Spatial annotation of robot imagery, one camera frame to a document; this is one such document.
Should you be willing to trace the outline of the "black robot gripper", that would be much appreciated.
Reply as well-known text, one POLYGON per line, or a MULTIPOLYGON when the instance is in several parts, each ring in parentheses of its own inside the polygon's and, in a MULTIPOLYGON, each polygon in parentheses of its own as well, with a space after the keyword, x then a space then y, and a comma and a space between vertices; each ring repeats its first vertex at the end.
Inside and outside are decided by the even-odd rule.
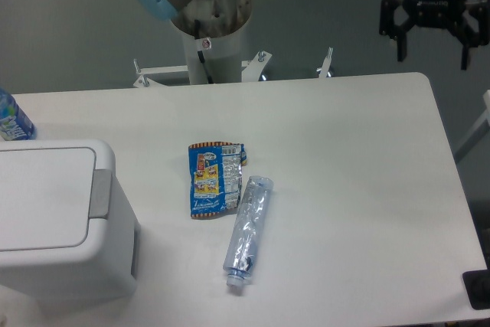
POLYGON ((381 0, 379 34, 396 42, 397 60, 407 56, 407 33, 417 25, 450 28, 462 45, 460 68, 467 70, 470 50, 489 44, 489 0, 381 0), (395 23, 395 11, 402 7, 409 17, 395 23))

